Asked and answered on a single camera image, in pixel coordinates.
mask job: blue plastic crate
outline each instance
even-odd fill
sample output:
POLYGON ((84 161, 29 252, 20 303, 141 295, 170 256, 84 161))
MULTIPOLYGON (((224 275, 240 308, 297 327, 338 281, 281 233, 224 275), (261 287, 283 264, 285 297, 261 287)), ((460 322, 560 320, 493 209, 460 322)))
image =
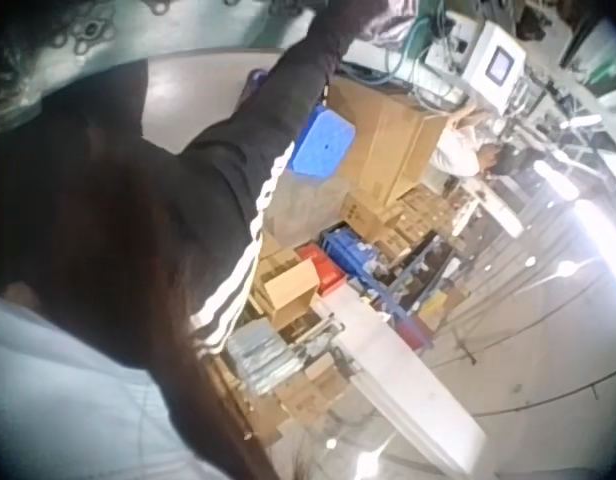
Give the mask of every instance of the blue plastic crate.
POLYGON ((288 168, 303 175, 330 177, 354 139, 354 125, 323 105, 317 105, 295 142, 288 168))
POLYGON ((362 243, 362 240, 346 227, 326 234, 323 249, 348 275, 361 277, 365 271, 364 266, 379 255, 375 247, 362 247, 362 243))

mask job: white shirt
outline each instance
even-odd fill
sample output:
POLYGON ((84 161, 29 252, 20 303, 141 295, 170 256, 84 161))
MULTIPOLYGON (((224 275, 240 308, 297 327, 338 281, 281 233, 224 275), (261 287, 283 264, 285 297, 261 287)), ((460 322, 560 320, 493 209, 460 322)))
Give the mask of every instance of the white shirt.
POLYGON ((1 299, 0 464, 21 479, 227 480, 183 443, 147 372, 1 299))
POLYGON ((484 141, 474 127, 445 128, 430 165, 456 177, 473 177, 480 170, 477 151, 484 141))

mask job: person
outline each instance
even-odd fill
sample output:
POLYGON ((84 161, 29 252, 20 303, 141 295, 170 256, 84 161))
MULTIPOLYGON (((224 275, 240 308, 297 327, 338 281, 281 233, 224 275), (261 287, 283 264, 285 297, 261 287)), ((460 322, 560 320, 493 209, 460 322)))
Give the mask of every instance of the person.
POLYGON ((468 101, 448 118, 448 126, 439 137, 430 165, 455 177, 473 177, 493 168, 502 147, 487 142, 478 125, 489 118, 475 112, 477 104, 468 101))
POLYGON ((318 13, 179 155, 142 138, 145 63, 0 134, 0 473, 278 478, 208 354, 244 307, 262 216, 328 78, 385 0, 318 13))

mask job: display screen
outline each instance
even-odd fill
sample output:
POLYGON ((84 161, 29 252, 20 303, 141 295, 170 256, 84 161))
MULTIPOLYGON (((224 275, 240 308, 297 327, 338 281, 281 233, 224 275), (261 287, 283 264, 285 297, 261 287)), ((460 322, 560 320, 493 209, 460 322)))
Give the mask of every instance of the display screen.
POLYGON ((512 56, 503 48, 497 47, 486 70, 486 76, 497 85, 502 86, 512 69, 512 64, 512 56))

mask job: black jacket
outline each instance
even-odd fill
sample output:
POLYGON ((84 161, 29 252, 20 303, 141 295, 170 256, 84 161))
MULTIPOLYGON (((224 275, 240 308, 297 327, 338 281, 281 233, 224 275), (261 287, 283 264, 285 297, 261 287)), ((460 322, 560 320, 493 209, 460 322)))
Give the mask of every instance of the black jacket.
POLYGON ((35 266, 48 248, 53 195, 96 155, 93 132, 101 129, 118 158, 154 181, 181 248, 203 258, 187 285, 189 313, 201 350, 221 350, 247 300, 263 212, 291 145, 364 23, 351 18, 318 16, 307 37, 232 116, 179 155, 141 137, 145 63, 96 75, 45 99, 39 117, 0 135, 0 289, 14 281, 43 281, 35 278, 35 266))

